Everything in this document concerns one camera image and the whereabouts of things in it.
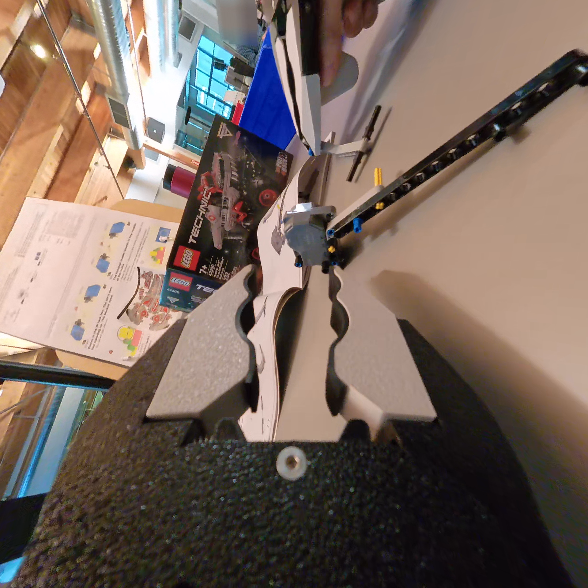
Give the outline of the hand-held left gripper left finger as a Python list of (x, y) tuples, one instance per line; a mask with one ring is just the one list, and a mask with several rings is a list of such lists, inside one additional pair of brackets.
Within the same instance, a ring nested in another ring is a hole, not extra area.
[(258, 408), (258, 369), (248, 331), (256, 267), (247, 265), (187, 317), (154, 397), (151, 421), (198, 421), (213, 430), (224, 418)]

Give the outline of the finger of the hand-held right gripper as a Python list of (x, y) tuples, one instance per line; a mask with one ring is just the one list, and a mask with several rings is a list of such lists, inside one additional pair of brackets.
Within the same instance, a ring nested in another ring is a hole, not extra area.
[(300, 129), (308, 148), (321, 148), (321, 93), (318, 73), (300, 79)]
[(296, 32), (295, 24), (291, 18), (286, 19), (284, 34), (278, 31), (275, 22), (271, 23), (269, 29), (277, 71), (290, 117), (299, 139), (307, 145), (300, 129), (300, 79), (305, 74), (303, 74), (302, 68), (303, 61), (299, 34)]

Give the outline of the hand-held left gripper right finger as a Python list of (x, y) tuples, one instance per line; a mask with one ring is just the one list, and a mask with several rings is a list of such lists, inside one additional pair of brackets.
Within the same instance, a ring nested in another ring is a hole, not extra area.
[(364, 423), (374, 442), (392, 421), (433, 422), (436, 409), (394, 313), (342, 269), (329, 272), (329, 298), (331, 414)]

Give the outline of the grey connector with black axle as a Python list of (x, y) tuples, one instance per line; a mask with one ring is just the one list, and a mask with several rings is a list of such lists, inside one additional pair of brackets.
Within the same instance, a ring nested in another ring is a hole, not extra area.
[(382, 111), (382, 106), (377, 105), (375, 106), (371, 118), (367, 127), (364, 130), (364, 134), (361, 139), (349, 143), (342, 143), (340, 145), (335, 145), (334, 143), (322, 141), (320, 143), (320, 150), (318, 155), (323, 153), (331, 156), (336, 157), (353, 157), (353, 162), (349, 173), (347, 175), (346, 181), (352, 182), (356, 172), (362, 163), (363, 159), (366, 158), (372, 150), (372, 136), (375, 131), (376, 123), (378, 122), (378, 118)]

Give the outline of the black toy brick beam assembly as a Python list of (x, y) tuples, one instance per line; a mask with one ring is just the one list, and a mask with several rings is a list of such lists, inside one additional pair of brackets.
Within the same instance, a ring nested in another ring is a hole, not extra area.
[(283, 233), (295, 254), (295, 267), (319, 266), (328, 273), (342, 262), (339, 240), (360, 233), (363, 225), (459, 159), (486, 143), (498, 143), (574, 86), (587, 86), (587, 53), (574, 49), (527, 81), (393, 182), (381, 180), (351, 206), (296, 205), (283, 217)]

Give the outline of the person's right hand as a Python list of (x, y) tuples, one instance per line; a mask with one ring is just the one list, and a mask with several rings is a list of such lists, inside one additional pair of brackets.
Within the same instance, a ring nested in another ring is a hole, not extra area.
[(320, 2), (320, 81), (333, 84), (339, 71), (344, 38), (354, 38), (368, 29), (378, 16), (378, 1)]

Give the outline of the blue bin with white label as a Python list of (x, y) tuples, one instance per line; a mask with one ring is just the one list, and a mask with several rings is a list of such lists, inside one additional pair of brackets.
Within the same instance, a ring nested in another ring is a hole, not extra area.
[(259, 51), (239, 127), (280, 149), (296, 134), (267, 32)]

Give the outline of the white instruction booklet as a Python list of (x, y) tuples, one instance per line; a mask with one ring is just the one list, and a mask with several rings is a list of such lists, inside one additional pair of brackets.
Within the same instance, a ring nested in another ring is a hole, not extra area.
[(258, 226), (262, 287), (254, 299), (255, 325), (248, 338), (254, 343), (259, 401), (255, 412), (248, 410), (239, 419), (239, 426), (249, 442), (271, 442), (275, 438), (281, 407), (276, 326), (283, 306), (305, 288), (310, 272), (295, 266), (296, 254), (285, 237), (285, 216), (299, 203), (320, 204), (331, 158), (330, 155), (310, 157)]

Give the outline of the dark toy brick set box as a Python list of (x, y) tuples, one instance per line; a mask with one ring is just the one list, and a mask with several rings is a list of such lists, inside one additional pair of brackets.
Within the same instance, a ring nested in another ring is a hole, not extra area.
[(190, 312), (249, 264), (293, 155), (215, 115), (166, 265), (160, 304)]

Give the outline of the maroon water bottle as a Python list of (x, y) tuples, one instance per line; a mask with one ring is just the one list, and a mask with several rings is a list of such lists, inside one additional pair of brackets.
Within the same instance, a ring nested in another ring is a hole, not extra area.
[(162, 186), (171, 193), (188, 199), (192, 192), (195, 179), (195, 173), (180, 166), (168, 164), (162, 180)]

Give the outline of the black board stand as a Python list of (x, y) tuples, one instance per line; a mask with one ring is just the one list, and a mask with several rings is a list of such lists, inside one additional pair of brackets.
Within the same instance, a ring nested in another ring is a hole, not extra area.
[(23, 364), (1, 361), (1, 380), (30, 383), (43, 386), (73, 387), (77, 389), (108, 391), (114, 386), (113, 379), (104, 378), (85, 371), (65, 367)]

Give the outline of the instruction sheet on board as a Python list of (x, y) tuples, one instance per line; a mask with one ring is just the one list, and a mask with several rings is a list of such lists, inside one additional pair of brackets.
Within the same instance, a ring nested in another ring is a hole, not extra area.
[[(183, 210), (158, 203), (145, 202), (137, 199), (124, 199), (111, 205), (110, 210), (148, 217), (160, 221), (179, 223)], [(120, 379), (128, 371), (128, 368), (117, 364), (103, 362), (76, 355), (73, 353), (57, 350), (56, 355), (64, 367), (85, 371), (93, 375), (113, 380)]]

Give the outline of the printed instruction sheet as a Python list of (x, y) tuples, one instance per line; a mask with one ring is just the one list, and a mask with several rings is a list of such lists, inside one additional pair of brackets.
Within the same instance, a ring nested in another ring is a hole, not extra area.
[(186, 316), (160, 303), (178, 227), (27, 198), (1, 249), (1, 332), (130, 368)]

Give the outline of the silver ventilation duct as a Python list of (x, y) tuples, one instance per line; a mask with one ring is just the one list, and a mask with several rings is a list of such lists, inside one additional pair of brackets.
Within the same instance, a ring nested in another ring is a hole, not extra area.
[(106, 96), (112, 118), (122, 127), (130, 149), (143, 147), (141, 104), (133, 72), (129, 35), (121, 1), (87, 1), (92, 14), (100, 54), (107, 68)]
[(164, 53), (168, 61), (174, 61), (178, 55), (179, 1), (160, 1), (163, 26)]

